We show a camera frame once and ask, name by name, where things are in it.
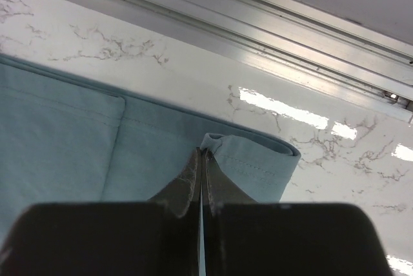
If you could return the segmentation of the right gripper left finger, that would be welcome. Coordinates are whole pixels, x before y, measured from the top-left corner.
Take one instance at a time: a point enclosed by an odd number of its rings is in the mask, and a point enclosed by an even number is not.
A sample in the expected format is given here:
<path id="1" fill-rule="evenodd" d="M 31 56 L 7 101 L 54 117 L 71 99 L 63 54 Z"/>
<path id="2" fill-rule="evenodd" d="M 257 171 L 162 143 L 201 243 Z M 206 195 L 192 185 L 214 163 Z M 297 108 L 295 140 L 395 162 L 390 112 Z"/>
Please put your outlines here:
<path id="1" fill-rule="evenodd" d="M 2 275 L 198 275 L 201 152 L 147 201 L 36 204 L 1 247 Z"/>

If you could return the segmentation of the grey-blue t-shirt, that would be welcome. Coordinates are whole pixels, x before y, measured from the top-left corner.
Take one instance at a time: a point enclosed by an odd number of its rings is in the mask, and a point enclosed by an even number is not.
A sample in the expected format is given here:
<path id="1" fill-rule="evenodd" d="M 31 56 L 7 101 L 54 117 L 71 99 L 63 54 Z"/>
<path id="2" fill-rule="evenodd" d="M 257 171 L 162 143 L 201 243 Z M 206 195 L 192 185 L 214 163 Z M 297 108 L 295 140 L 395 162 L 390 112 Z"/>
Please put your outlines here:
<path id="1" fill-rule="evenodd" d="M 1 58 L 1 247 L 36 204 L 147 201 L 210 151 L 257 202 L 277 202 L 301 154 L 269 134 Z"/>

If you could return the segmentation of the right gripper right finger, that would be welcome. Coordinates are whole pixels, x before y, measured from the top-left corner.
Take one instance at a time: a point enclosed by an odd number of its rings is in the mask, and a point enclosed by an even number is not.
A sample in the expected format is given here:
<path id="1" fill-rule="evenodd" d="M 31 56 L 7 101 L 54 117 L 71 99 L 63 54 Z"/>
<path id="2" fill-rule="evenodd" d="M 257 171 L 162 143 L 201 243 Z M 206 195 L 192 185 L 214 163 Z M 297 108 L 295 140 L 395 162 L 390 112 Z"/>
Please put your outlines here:
<path id="1" fill-rule="evenodd" d="M 374 225 L 345 203 L 259 203 L 203 153 L 207 275 L 390 275 Z"/>

